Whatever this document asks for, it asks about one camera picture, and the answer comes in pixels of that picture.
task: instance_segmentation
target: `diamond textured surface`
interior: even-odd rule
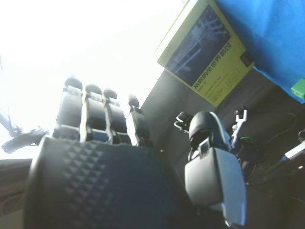
[[[192,211],[151,148],[46,138],[30,180],[25,229],[167,229],[169,217]]]

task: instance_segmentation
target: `green block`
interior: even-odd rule
[[[297,97],[305,100],[305,79],[300,79],[292,88],[291,91]]]

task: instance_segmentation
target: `overexposed background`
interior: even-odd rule
[[[161,75],[154,52],[182,0],[8,0],[0,3],[0,108],[25,131],[53,130],[64,81],[132,93],[143,104]],[[0,126],[0,144],[10,136]],[[0,158],[32,157],[25,147]]]

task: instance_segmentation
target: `blue plastic sheet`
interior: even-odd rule
[[[255,61],[255,69],[283,88],[305,78],[305,1],[216,0]]]

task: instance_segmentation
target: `blue fabric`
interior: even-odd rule
[[[305,78],[305,1],[216,0],[255,61],[255,69],[282,87]]]

